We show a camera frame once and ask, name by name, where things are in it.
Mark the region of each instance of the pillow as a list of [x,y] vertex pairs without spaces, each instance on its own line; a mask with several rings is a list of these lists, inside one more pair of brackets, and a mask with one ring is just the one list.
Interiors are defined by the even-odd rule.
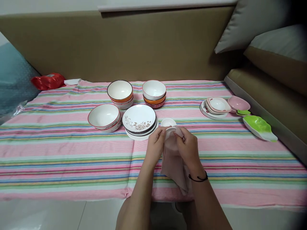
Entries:
[[245,49],[253,38],[287,25],[288,0],[239,0],[215,53]]
[[11,43],[0,46],[0,117],[38,95],[30,79],[39,75]]
[[255,37],[244,55],[280,83],[307,96],[307,41],[303,25]]

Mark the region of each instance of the stack of bowls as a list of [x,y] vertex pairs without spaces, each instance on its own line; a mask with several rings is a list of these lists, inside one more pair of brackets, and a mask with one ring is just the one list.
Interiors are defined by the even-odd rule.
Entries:
[[148,139],[159,126],[154,110],[147,105],[135,105],[127,109],[122,117],[127,135],[137,141]]
[[146,81],[143,86],[145,104],[153,109],[161,107],[166,99],[166,86],[157,80]]
[[114,105],[119,109],[127,109],[133,104],[133,88],[125,80],[116,80],[109,84],[107,93]]
[[92,109],[87,117],[90,125],[104,133],[117,130],[121,124],[121,113],[113,104],[102,104]]
[[230,105],[221,97],[209,97],[200,106],[201,112],[214,120],[219,120],[227,116],[231,111]]

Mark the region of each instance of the pink towel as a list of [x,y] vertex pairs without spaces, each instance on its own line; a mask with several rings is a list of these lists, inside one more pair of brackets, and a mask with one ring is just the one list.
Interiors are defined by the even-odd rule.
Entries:
[[[175,132],[178,136],[184,137],[179,126],[174,126],[173,128],[174,130],[176,128]],[[165,136],[161,173],[175,181],[184,196],[191,192],[192,185],[188,178],[189,170],[180,156],[176,136],[173,132],[167,132]]]

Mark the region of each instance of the sofa cushion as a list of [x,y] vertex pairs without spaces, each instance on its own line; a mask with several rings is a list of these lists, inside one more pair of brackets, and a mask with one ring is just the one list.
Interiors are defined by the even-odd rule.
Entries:
[[307,165],[305,97],[254,66],[231,70],[225,82],[250,111],[272,126],[273,133]]
[[288,0],[238,0],[215,53],[246,49],[253,38],[288,25]]
[[307,41],[302,25],[258,35],[244,55],[259,69],[307,96]]

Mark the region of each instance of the tiled floor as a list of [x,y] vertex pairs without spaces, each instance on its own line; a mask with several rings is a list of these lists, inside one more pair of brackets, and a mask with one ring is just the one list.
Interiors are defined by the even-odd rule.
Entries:
[[[113,230],[123,200],[91,202],[12,200],[0,202],[0,230]],[[301,213],[281,210],[224,208],[233,229],[295,229]],[[170,203],[158,203],[152,213],[153,230],[184,230],[181,215]]]

